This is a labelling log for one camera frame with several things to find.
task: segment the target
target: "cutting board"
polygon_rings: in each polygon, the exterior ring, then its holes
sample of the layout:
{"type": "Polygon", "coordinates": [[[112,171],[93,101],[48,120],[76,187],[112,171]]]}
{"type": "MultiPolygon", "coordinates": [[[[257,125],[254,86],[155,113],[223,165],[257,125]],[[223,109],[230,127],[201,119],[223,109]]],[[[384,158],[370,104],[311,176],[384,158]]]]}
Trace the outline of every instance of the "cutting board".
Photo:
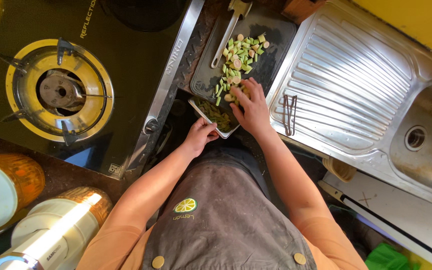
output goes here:
{"type": "MultiPolygon", "coordinates": [[[[213,97],[214,89],[223,75],[222,68],[226,61],[224,57],[221,58],[218,66],[214,69],[211,68],[211,61],[232,15],[232,11],[224,11],[219,15],[190,84],[195,95],[213,103],[216,103],[216,97],[213,97]]],[[[258,83],[261,83],[264,95],[267,95],[296,31],[295,23],[263,4],[253,2],[246,18],[237,22],[231,37],[233,40],[237,40],[237,35],[243,34],[244,37],[257,38],[266,33],[265,38],[269,41],[270,46],[258,56],[257,62],[251,64],[253,70],[249,74],[243,74],[244,71],[242,70],[241,78],[253,77],[258,83]]],[[[225,94],[227,92],[223,91],[221,96],[224,97],[225,94]]],[[[229,103],[223,98],[221,98],[219,107],[231,111],[229,103]]]]}

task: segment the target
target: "person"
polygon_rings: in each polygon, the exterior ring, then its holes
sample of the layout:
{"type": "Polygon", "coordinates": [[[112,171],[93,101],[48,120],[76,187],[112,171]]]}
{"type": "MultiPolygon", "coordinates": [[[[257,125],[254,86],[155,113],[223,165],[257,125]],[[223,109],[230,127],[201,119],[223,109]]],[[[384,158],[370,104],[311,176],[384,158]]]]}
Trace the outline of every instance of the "person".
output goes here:
{"type": "Polygon", "coordinates": [[[261,84],[253,78],[241,83],[250,99],[233,87],[244,112],[231,108],[261,146],[289,218],[267,199],[254,158],[227,147],[201,155],[218,134],[215,123],[200,118],[174,152],[126,190],[77,270],[367,269],[271,127],[261,84]],[[158,209],[156,224],[145,232],[158,209]]]}

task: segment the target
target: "hand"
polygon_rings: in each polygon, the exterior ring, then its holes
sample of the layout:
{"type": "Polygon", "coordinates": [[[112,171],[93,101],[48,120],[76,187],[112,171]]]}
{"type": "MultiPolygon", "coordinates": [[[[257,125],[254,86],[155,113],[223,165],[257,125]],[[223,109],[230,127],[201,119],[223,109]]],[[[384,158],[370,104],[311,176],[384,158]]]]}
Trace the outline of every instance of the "hand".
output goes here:
{"type": "Polygon", "coordinates": [[[219,138],[215,129],[218,124],[207,124],[203,117],[200,117],[189,129],[188,135],[180,147],[184,148],[193,158],[199,156],[205,145],[210,141],[219,138]]]}
{"type": "Polygon", "coordinates": [[[239,103],[244,108],[244,114],[234,103],[229,105],[233,109],[233,114],[241,126],[251,133],[256,140],[265,137],[268,133],[274,132],[269,122],[269,110],[266,105],[266,98],[263,87],[251,77],[249,80],[241,80],[241,84],[249,89],[251,100],[244,95],[239,87],[231,87],[231,92],[237,97],[239,103]]]}

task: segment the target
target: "burner ring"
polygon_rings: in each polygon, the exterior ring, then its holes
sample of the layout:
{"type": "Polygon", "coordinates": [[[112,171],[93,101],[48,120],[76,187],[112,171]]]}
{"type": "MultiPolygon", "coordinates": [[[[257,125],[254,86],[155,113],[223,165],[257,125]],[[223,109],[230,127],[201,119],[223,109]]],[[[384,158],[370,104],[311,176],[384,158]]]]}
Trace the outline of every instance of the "burner ring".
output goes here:
{"type": "MultiPolygon", "coordinates": [[[[99,132],[109,120],[114,103],[112,83],[99,60],[73,43],[73,54],[68,56],[65,53],[61,65],[57,65],[57,44],[57,39],[45,39],[21,49],[15,58],[21,59],[27,73],[9,66],[6,73],[6,94],[14,112],[21,109],[31,112],[30,117],[19,120],[32,132],[52,141],[64,142],[63,126],[66,126],[69,131],[74,130],[77,141],[80,141],[99,132]],[[52,109],[75,111],[69,116],[55,114],[51,108],[42,104],[44,102],[41,103],[41,100],[51,103],[51,96],[44,91],[41,94],[37,82],[51,70],[67,70],[81,80],[76,82],[67,78],[68,85],[62,87],[64,90],[57,90],[61,97],[68,97],[60,100],[60,103],[50,104],[52,109]]],[[[58,74],[48,75],[43,82],[51,76],[58,74]]]]}

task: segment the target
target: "apron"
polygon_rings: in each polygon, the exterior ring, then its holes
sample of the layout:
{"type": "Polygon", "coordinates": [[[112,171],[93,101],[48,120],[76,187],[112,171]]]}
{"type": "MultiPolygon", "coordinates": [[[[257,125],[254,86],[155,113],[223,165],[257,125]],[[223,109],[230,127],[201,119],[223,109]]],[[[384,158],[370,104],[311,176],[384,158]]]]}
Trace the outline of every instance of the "apron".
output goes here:
{"type": "Polygon", "coordinates": [[[149,235],[142,269],[316,269],[299,230],[233,156],[206,155],[183,175],[149,235]]]}

